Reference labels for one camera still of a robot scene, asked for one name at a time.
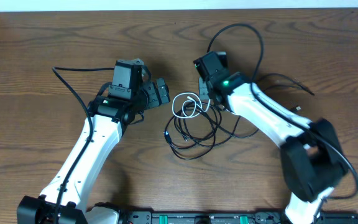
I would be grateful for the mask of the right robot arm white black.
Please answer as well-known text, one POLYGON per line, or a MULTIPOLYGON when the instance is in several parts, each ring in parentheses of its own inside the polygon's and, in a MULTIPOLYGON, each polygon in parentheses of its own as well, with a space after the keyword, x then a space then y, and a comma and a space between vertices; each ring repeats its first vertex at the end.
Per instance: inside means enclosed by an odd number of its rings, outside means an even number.
POLYGON ((316 221, 323 201, 352 169, 333 125, 291 112, 239 72, 214 69, 200 76, 210 99, 250 121, 279 147, 283 176, 291 191, 284 211, 287 221, 316 221))

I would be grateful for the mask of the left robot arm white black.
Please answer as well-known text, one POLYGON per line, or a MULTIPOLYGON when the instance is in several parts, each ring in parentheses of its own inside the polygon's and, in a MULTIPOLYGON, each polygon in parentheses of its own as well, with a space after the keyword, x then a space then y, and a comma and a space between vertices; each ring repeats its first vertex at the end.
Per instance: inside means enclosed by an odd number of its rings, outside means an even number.
POLYGON ((112 223, 125 220, 107 205, 90 211, 86 204, 94 183, 130 121, 119 118, 117 105, 127 105, 112 92, 119 85, 105 83, 90 102, 82 134, 55 178, 38 198, 25 196, 17 208, 18 223, 112 223))

